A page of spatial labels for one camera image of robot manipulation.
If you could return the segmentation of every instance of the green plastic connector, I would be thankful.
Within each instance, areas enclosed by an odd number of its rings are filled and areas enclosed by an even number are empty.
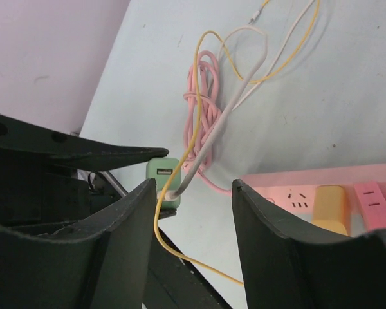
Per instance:
[[[154,158],[149,161],[146,167],[146,178],[155,178],[157,184],[157,192],[160,192],[165,186],[173,170],[179,164],[179,160],[175,158]],[[170,184],[169,190],[176,190],[180,186],[181,176],[180,171]],[[176,209],[180,205],[180,196],[174,201],[164,201],[162,208]]]

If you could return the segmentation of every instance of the screw hole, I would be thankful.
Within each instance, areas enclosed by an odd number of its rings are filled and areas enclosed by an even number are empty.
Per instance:
[[[64,143],[67,140],[67,135],[59,133],[59,132],[53,132],[51,134],[51,139],[56,143]]]
[[[8,133],[8,128],[0,122],[0,136],[5,136]]]

